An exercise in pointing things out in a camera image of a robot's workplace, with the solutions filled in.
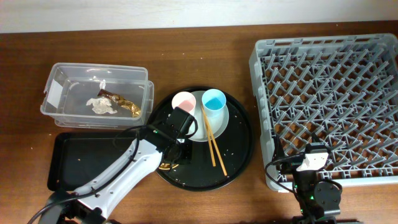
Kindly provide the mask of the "wooden chopstick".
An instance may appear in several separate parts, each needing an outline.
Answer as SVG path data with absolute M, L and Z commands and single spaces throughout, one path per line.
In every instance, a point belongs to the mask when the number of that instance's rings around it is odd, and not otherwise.
M 212 143 L 211 143 L 212 142 L 212 138 L 211 138 L 211 135 L 210 135 L 210 130 L 208 129 L 208 120 L 207 120 L 203 105 L 201 106 L 201 111 L 202 111 L 203 120 L 204 120 L 204 123 L 205 123 L 205 131 L 206 131 L 206 136 L 207 136 L 207 139 L 208 139 L 208 145 L 209 145 L 209 150 L 210 150 L 212 166 L 216 167 L 215 157 L 214 157 L 214 153 L 213 153 L 213 146 L 212 146 Z
M 218 160 L 219 160 L 219 162 L 220 162 L 220 166 L 221 166 L 221 169 L 222 169 L 222 171 L 223 171 L 224 176 L 227 176 L 228 173 L 227 173 L 226 168 L 225 168 L 225 166 L 224 166 L 224 162 L 223 162 L 223 159 L 222 159 L 222 157 L 221 157 L 221 153 L 220 153 L 220 150 L 219 150 L 219 148 L 218 148 L 216 139 L 215 139 L 215 137 L 214 137 L 214 135 L 213 135 L 213 131 L 211 130 L 211 126 L 210 126 L 210 124 L 209 124 L 209 121 L 208 121 L 208 129 L 210 130 L 210 135 L 211 135 L 211 138 L 212 138 L 212 142 L 211 142 L 211 143 L 212 143 L 212 146 L 213 146 L 213 150 L 215 150 L 216 155 L 218 156 Z

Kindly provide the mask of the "yellow bowl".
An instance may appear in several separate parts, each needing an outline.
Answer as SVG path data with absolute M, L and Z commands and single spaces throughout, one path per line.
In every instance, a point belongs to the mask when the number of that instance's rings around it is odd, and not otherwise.
M 178 164 L 170 164 L 170 163 L 161 163 L 158 166 L 159 170 L 173 170 L 178 167 Z

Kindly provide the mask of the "gold snack wrapper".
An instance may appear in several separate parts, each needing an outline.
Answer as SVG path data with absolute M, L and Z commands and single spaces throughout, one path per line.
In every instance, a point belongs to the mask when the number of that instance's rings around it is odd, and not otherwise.
M 133 118 L 137 118 L 141 115 L 140 107 L 138 107 L 135 103 L 125 99 L 121 95 L 111 93 L 104 89 L 100 89 L 98 96 L 108 98 L 111 101 L 114 101 L 118 106 L 129 110 Z

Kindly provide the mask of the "pink cup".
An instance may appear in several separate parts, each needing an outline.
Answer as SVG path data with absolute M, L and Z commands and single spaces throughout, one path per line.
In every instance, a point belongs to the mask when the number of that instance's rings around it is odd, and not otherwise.
M 172 108 L 175 109 L 176 107 L 179 107 L 186 111 L 187 113 L 191 114 L 192 116 L 195 113 L 195 107 L 196 107 L 196 98 L 194 95 L 190 92 L 187 91 L 181 91 L 178 92 L 173 98 L 172 98 Z

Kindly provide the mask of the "white tissue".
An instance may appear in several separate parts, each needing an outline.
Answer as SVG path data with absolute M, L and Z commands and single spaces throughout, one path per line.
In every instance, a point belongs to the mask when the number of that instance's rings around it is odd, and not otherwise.
M 118 112 L 112 108 L 111 100 L 105 96 L 101 96 L 99 98 L 90 98 L 86 102 L 86 106 L 92 106 L 92 110 L 96 114 L 115 114 Z

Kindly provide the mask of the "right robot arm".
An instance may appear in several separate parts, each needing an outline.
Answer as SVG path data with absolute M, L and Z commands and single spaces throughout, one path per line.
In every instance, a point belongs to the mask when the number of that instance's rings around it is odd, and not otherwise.
M 340 214 L 341 184 L 318 177 L 318 171 L 326 166 L 331 149 L 316 134 L 305 150 L 286 156 L 279 136 L 274 137 L 274 155 L 271 164 L 281 174 L 292 175 L 292 193 L 300 205 L 300 216 L 292 223 L 336 223 Z

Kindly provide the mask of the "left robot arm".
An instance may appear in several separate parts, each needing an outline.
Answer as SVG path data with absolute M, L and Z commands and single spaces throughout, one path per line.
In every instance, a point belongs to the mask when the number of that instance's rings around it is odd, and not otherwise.
M 135 138 L 124 154 L 73 193 L 55 191 L 30 222 L 71 223 L 77 218 L 82 223 L 106 223 L 119 202 L 160 166 L 165 155 L 182 151 L 181 140 L 190 138 L 189 128 L 197 124 L 190 113 L 176 107 L 165 120 L 132 127 Z

